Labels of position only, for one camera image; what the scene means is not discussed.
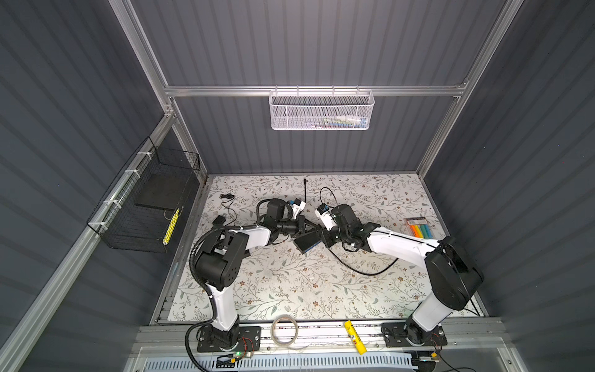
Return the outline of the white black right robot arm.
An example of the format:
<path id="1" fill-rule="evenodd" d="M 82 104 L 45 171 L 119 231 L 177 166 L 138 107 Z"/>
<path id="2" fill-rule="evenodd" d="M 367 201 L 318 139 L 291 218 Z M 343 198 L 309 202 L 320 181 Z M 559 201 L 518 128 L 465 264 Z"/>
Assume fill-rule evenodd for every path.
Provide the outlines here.
<path id="1" fill-rule="evenodd" d="M 442 240 L 411 237 L 376 223 L 342 224 L 324 222 L 322 241 L 330 247 L 344 243 L 375 254 L 386 254 L 421 268 L 430 280 L 432 292 L 408 317 L 411 334 L 426 335 L 450 314 L 463 310 L 484 281 L 483 273 L 455 247 L 454 238 Z"/>

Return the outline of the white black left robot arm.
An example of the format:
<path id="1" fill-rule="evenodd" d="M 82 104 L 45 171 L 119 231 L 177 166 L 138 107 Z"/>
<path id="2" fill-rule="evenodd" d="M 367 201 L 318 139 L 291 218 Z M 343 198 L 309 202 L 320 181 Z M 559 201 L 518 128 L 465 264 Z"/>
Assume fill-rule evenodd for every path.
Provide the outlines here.
<path id="1" fill-rule="evenodd" d="M 280 234 L 295 237 L 304 233 L 306 226 L 304 217 L 264 225 L 217 226 L 198 239 L 189 257 L 189 268 L 209 296 L 213 328 L 230 333 L 238 322 L 230 287 L 246 252 L 271 245 Z"/>

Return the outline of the coloured marker pack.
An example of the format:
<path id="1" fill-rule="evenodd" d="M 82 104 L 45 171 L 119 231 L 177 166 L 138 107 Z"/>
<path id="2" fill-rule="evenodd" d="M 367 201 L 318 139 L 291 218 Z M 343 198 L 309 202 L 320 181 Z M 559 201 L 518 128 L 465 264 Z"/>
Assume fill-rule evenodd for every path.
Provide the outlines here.
<path id="1" fill-rule="evenodd" d="M 429 221 L 426 217 L 409 217 L 405 223 L 416 238 L 433 239 L 432 231 L 429 227 Z"/>

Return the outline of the black power adapter with prongs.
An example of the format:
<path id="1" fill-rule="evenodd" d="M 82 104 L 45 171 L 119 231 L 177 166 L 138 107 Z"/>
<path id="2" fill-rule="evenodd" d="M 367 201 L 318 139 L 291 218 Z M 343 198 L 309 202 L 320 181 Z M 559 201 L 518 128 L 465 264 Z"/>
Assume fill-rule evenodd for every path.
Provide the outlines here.
<path id="1" fill-rule="evenodd" d="M 212 225 L 213 226 L 224 226 L 226 223 L 226 217 L 224 215 L 218 215 L 214 220 Z"/>

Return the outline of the yellow glue stick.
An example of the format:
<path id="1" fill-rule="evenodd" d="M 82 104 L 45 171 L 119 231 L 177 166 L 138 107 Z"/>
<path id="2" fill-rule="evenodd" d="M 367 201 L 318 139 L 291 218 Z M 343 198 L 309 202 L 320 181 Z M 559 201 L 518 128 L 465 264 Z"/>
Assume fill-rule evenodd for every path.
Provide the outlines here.
<path id="1" fill-rule="evenodd" d="M 359 355 L 364 355 L 364 353 L 367 352 L 367 348 L 364 345 L 364 342 L 362 341 L 362 339 L 359 337 L 359 334 L 357 333 L 353 323 L 350 320 L 348 320 L 348 321 L 344 322 L 344 327 L 347 331 L 347 334 L 348 334 L 352 344 L 356 348 Z"/>

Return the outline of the yellow marker in black basket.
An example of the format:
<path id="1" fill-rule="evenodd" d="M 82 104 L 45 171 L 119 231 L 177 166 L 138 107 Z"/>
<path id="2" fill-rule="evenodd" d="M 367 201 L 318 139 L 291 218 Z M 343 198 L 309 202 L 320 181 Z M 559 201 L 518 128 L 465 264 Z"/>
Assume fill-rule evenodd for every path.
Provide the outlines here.
<path id="1" fill-rule="evenodd" d="M 169 224 L 167 227 L 167 230 L 164 234 L 164 237 L 162 239 L 162 244 L 164 246 L 167 246 L 170 243 L 171 237 L 174 234 L 176 225 L 178 223 L 178 219 L 181 215 L 181 209 L 176 209 L 175 212 L 173 213 L 172 217 L 169 219 Z"/>

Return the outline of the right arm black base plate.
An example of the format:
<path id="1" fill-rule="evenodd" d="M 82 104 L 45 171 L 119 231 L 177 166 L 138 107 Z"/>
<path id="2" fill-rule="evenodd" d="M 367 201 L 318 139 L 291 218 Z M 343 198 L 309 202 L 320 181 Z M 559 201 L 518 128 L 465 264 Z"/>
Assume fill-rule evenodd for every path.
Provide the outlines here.
<path id="1" fill-rule="evenodd" d="M 387 347 L 444 347 L 448 344 L 441 325 L 425 331 L 409 321 L 382 323 L 381 336 Z"/>

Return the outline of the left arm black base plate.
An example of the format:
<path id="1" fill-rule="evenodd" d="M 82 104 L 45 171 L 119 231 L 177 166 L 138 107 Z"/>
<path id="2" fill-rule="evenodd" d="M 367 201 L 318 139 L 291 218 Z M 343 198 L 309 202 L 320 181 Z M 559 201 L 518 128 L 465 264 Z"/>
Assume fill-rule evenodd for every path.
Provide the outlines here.
<path id="1" fill-rule="evenodd" d="M 224 351 L 247 352 L 260 349 L 262 328 L 259 326 L 235 325 L 229 331 L 221 331 L 213 325 L 206 325 L 198 331 L 199 353 Z"/>

